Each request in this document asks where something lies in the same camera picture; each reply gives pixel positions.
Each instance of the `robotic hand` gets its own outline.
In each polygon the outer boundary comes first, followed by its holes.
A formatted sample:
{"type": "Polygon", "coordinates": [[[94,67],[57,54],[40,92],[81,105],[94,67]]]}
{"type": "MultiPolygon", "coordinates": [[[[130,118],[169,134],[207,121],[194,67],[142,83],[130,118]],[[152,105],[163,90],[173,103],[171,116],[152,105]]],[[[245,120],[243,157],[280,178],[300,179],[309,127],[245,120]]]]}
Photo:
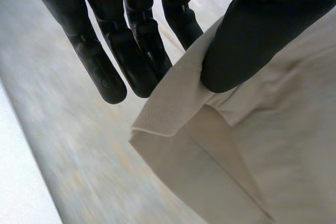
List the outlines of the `robotic hand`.
{"type": "Polygon", "coordinates": [[[247,81],[336,0],[233,0],[203,61],[201,80],[215,93],[247,81]]]}
{"type": "MultiPolygon", "coordinates": [[[[85,0],[42,0],[62,26],[78,57],[105,101],[116,104],[127,89],[103,50],[88,17],[85,0]]],[[[203,32],[190,0],[162,0],[165,17],[183,47],[203,32]]],[[[147,98],[172,66],[153,18],[153,0],[88,0],[102,34],[136,95],[147,98]]]]}

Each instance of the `canvas bag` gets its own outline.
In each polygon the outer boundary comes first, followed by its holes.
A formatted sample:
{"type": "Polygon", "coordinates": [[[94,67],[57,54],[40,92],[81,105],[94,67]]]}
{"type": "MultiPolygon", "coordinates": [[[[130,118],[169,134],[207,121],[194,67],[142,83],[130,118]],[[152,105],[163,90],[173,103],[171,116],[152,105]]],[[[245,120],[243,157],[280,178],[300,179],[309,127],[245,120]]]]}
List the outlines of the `canvas bag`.
{"type": "Polygon", "coordinates": [[[154,90],[130,143],[210,224],[333,223],[335,8],[248,81],[214,94],[199,77],[221,20],[154,90]]]}

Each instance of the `blurred background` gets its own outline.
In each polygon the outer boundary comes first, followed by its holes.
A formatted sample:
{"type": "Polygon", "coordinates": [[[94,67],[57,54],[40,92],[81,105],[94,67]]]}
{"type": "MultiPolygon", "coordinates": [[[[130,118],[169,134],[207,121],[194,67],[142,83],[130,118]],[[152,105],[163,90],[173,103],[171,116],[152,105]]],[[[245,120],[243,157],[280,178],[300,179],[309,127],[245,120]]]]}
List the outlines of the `blurred background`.
{"type": "MultiPolygon", "coordinates": [[[[190,6],[205,31],[230,2],[192,0],[190,6]]],[[[161,0],[154,0],[153,12],[176,63],[184,50],[166,23],[161,0]]],[[[128,143],[145,99],[128,87],[121,104],[104,102],[41,0],[0,0],[0,78],[64,224],[204,223],[128,143]]]]}

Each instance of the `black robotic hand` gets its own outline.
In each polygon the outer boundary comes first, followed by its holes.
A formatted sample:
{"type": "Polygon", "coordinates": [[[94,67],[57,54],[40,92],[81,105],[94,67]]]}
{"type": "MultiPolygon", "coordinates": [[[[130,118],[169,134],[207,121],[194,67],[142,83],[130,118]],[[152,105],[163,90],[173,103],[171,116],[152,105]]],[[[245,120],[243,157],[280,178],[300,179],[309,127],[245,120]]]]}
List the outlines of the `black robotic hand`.
{"type": "MultiPolygon", "coordinates": [[[[62,26],[104,100],[111,104],[123,101],[126,86],[97,38],[85,0],[42,1],[62,26]]],[[[189,1],[163,0],[165,16],[184,48],[202,34],[189,1]]],[[[123,0],[88,2],[132,90],[147,98],[172,66],[153,18],[153,0],[125,0],[131,29],[124,18],[123,0]]]]}
{"type": "Polygon", "coordinates": [[[201,80],[215,93],[251,78],[336,5],[336,0],[233,0],[203,61],[201,80]]]}

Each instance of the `floor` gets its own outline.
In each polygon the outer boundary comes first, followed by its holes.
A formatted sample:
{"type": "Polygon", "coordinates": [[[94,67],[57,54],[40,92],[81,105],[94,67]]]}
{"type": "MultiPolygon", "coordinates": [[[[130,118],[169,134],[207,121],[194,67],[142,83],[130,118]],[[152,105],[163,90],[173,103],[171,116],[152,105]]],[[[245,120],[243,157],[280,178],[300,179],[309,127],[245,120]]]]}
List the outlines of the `floor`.
{"type": "Polygon", "coordinates": [[[0,223],[61,224],[1,81],[0,146],[0,223]]]}
{"type": "MultiPolygon", "coordinates": [[[[160,0],[154,1],[154,17],[174,63],[183,49],[164,20],[160,0]]],[[[206,30],[230,1],[192,0],[191,8],[206,30]]],[[[63,223],[203,223],[128,144],[145,100],[129,91],[123,103],[105,103],[40,0],[0,0],[0,5],[0,77],[63,223]]]]}

